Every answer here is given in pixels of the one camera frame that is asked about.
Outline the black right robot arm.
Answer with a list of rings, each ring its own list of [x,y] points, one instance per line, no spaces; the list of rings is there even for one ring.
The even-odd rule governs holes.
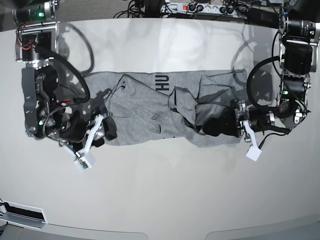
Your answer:
[[[73,152],[84,146],[100,147],[117,137],[104,104],[93,103],[85,118],[80,107],[91,101],[84,75],[59,54],[57,0],[8,0],[16,25],[15,60],[22,62],[25,131],[37,140],[49,138]],[[57,97],[61,77],[58,65],[76,77],[80,90],[71,97]]]

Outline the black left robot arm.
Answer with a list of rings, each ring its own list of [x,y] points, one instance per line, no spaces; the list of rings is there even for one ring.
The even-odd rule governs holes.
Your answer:
[[[214,137],[224,134],[238,138],[248,134],[248,122],[254,133],[273,131],[276,135],[288,135],[310,112],[307,94],[310,74],[316,72],[318,65],[320,2],[284,0],[278,11],[248,9],[246,14],[258,26],[277,29],[273,43],[278,43],[278,55],[259,62],[249,73],[246,92],[251,107],[240,101],[224,116],[207,120],[201,129]],[[261,105],[254,97],[255,75],[267,64],[273,65],[280,78],[276,106]]]

